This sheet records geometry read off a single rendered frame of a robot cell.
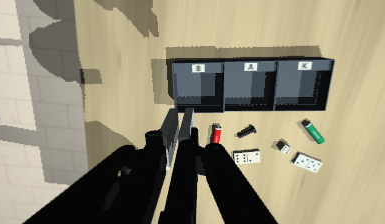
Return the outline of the white domino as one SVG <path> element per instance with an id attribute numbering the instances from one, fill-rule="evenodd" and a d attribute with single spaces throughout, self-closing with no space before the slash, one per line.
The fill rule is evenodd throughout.
<path id="1" fill-rule="evenodd" d="M 318 169 L 323 164 L 322 161 L 319 161 L 317 159 L 314 159 L 314 158 L 309 157 L 307 155 L 304 155 L 302 153 L 298 153 L 292 163 L 294 165 L 305 168 L 305 169 L 310 170 L 310 171 L 315 172 L 315 173 L 318 171 Z"/>
<path id="2" fill-rule="evenodd" d="M 237 151 L 234 152 L 236 164 L 258 163 L 260 162 L 259 150 Z"/>

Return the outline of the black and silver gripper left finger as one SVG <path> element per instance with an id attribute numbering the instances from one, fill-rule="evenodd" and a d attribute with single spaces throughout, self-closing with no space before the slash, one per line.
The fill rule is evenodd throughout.
<path id="1" fill-rule="evenodd" d="M 119 147 L 22 224 L 151 224 L 178 134 L 170 108 L 143 149 Z"/>

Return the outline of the dark grey rack of three bins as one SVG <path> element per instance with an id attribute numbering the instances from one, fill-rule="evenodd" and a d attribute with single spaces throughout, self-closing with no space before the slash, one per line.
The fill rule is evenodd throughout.
<path id="1" fill-rule="evenodd" d="M 326 111 L 334 64 L 324 57 L 175 60 L 174 108 L 178 113 L 185 108 L 194 113 Z"/>

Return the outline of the green aa battery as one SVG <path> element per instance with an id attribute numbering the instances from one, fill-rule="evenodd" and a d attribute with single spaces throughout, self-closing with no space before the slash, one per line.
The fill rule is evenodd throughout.
<path id="1" fill-rule="evenodd" d="M 317 144 L 324 143 L 325 139 L 321 136 L 321 134 L 317 131 L 317 129 L 313 126 L 310 121 L 305 122 L 303 126 L 312 136 L 312 138 L 317 142 Z"/>

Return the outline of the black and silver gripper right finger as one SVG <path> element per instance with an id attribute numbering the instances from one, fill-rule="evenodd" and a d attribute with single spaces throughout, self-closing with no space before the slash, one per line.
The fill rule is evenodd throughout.
<path id="1" fill-rule="evenodd" d="M 199 146 L 194 108 L 185 108 L 158 224 L 196 224 L 198 175 L 206 176 L 225 224 L 278 224 L 223 145 Z"/>

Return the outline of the white die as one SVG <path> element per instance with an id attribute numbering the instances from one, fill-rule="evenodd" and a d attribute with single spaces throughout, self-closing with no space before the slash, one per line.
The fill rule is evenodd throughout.
<path id="1" fill-rule="evenodd" d="M 291 147 L 290 147 L 288 144 L 282 142 L 282 143 L 278 146 L 278 149 L 280 150 L 280 152 L 282 152 L 282 153 L 284 153 L 284 154 L 288 154 L 288 153 L 290 152 L 290 150 L 291 150 Z"/>

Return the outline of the red aa battery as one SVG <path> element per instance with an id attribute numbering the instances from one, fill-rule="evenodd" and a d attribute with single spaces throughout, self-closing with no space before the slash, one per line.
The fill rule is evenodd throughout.
<path id="1" fill-rule="evenodd" d="M 221 126 L 214 126 L 212 143 L 219 143 L 221 135 Z"/>

